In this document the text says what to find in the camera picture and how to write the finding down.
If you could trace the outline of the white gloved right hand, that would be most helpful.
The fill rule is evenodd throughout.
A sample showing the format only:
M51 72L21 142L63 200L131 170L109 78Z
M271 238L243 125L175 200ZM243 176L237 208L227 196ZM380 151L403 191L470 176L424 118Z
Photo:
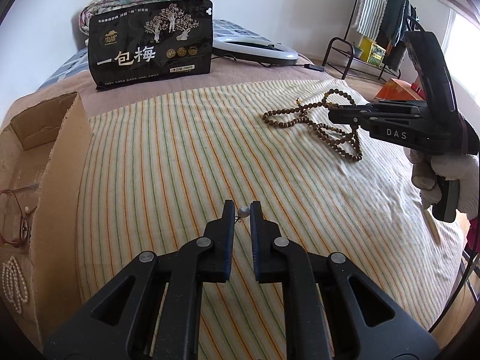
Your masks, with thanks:
M437 177L460 182L456 209L468 220L479 216L479 161L472 155L430 155L409 148L403 149L412 164L412 183L420 190L422 209L441 199Z

